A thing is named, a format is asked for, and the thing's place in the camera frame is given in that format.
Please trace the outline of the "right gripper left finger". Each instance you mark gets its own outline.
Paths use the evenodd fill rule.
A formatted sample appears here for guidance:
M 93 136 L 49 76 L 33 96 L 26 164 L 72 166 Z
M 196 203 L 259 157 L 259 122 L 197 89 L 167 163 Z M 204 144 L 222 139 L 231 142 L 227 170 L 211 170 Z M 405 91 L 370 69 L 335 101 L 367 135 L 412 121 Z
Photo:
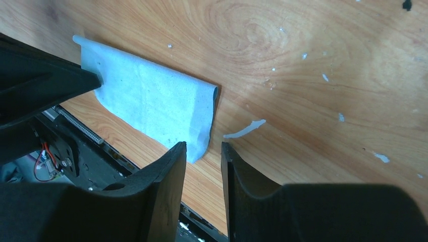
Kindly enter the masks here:
M 101 191 L 1 184 L 1 241 L 174 241 L 186 143 Z

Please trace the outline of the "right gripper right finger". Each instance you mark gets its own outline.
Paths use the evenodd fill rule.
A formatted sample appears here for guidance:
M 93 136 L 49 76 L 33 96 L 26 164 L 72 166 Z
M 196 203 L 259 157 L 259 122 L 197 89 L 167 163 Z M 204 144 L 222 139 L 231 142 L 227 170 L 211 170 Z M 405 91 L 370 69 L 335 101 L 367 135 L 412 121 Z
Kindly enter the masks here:
M 402 189 L 379 184 L 280 185 L 222 143 L 229 241 L 427 241 Z

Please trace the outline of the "light blue lens cloth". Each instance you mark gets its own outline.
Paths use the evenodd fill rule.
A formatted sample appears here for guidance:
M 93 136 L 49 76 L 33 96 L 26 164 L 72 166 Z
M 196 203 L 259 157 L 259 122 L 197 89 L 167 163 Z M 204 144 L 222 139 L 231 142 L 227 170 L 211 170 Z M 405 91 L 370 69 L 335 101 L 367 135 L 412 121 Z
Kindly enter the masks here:
M 166 148 L 187 144 L 187 161 L 195 163 L 210 141 L 216 85 L 116 48 L 75 35 L 82 69 L 102 85 L 98 102 L 134 129 Z

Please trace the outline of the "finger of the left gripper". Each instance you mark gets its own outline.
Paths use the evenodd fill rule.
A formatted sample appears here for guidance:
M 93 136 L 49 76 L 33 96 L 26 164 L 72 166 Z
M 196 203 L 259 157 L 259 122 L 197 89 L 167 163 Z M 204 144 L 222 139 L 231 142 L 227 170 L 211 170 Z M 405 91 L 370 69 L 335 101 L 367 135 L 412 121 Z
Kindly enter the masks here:
M 97 89 L 96 74 L 1 34 L 1 127 Z

